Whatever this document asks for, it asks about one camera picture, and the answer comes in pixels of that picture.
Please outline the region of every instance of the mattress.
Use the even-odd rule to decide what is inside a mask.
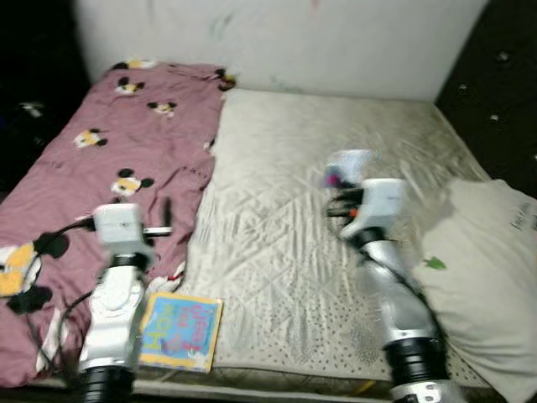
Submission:
[[[364,270],[321,213],[328,157],[355,148],[377,150],[378,173],[414,190],[410,220],[393,234],[408,259],[446,182],[488,179],[430,103],[229,92],[180,288],[224,300],[214,367],[209,375],[143,368],[142,379],[158,381],[146,387],[388,396]],[[452,351],[448,366],[470,400],[494,397]]]

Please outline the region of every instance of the white pillow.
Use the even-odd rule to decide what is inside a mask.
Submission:
[[[453,348],[505,399],[537,392],[537,201],[455,180],[415,269]]]

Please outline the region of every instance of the book cover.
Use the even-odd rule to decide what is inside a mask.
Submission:
[[[140,363],[209,372],[222,315],[222,301],[158,292],[142,321]]]

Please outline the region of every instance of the pillowcase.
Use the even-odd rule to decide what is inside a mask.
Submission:
[[[537,391],[537,201],[453,181],[414,274],[453,348],[513,403]]]

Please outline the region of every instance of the bed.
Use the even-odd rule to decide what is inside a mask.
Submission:
[[[433,216],[435,194],[449,179],[488,179],[428,102],[227,92],[210,149],[216,167],[188,243],[185,277],[174,283],[177,292],[224,300],[213,370],[142,367],[138,393],[388,399],[367,281],[357,256],[327,231],[321,214],[327,158],[350,148],[376,149],[382,174],[409,181],[414,214],[394,231],[409,261]],[[498,398],[456,354],[449,356],[451,376],[471,401]]]

